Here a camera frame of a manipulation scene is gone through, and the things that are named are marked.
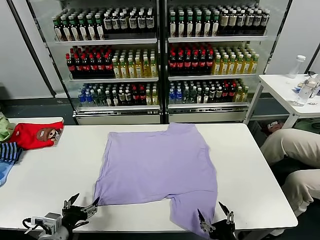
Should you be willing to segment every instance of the red t-shirt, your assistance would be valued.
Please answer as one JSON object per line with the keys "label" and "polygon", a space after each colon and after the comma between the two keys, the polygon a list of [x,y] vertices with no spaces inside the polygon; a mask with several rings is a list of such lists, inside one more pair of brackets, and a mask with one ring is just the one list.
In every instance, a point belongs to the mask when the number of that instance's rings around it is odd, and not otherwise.
{"label": "red t-shirt", "polygon": [[50,124],[18,123],[8,142],[17,142],[24,150],[51,147],[58,141],[63,129],[62,121]]}

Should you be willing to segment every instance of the lavender t-shirt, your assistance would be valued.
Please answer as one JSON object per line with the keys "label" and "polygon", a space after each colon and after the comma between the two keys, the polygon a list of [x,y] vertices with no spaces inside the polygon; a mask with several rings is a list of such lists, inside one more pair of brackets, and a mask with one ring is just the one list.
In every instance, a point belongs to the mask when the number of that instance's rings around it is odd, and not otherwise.
{"label": "lavender t-shirt", "polygon": [[110,132],[103,157],[94,192],[100,206],[168,198],[171,221],[208,236],[200,229],[197,209],[213,219],[216,171],[194,124],[170,123],[166,131]]}

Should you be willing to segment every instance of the beverage refrigerator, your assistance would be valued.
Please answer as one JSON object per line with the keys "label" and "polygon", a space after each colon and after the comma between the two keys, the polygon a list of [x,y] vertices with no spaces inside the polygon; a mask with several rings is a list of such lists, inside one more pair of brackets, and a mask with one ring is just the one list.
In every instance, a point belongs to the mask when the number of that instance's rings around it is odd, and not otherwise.
{"label": "beverage refrigerator", "polygon": [[291,2],[8,1],[80,125],[242,122]]}

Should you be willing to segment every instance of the person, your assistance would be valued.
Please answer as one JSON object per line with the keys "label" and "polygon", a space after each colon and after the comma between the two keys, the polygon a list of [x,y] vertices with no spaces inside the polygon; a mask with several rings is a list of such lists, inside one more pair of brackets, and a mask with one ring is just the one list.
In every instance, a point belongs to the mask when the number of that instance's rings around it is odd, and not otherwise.
{"label": "person", "polygon": [[[320,199],[320,135],[298,129],[280,129],[270,135],[260,148],[270,166],[285,156],[311,167],[287,176],[282,191],[296,217],[307,210],[315,199]],[[283,229],[273,231],[278,236]]]}

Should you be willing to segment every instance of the white table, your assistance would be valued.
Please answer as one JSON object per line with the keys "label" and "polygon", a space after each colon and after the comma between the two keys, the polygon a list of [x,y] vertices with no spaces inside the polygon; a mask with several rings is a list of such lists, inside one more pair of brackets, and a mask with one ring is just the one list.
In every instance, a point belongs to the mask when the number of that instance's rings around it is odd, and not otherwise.
{"label": "white table", "polygon": [[[15,119],[12,122],[37,121]],[[57,146],[27,151],[0,187],[0,229],[24,229],[25,218],[61,213],[64,200],[76,193],[80,193],[76,205],[90,204],[109,132],[163,131],[167,127],[160,124],[65,126]],[[298,224],[245,124],[197,124],[196,127],[210,146],[210,157],[217,170],[217,200],[234,211],[237,230],[270,232]],[[217,204],[214,221],[225,217]],[[76,231],[185,231],[170,221],[168,199],[101,206],[89,221]]]}
{"label": "white table", "polygon": [[316,95],[314,98],[310,98],[304,106],[293,104],[298,97],[293,89],[309,78],[307,74],[298,74],[295,79],[286,75],[259,75],[259,78],[260,82],[244,118],[244,124],[249,123],[263,89],[266,89],[290,113],[282,127],[283,129],[291,128],[298,118],[320,117],[320,96]]}

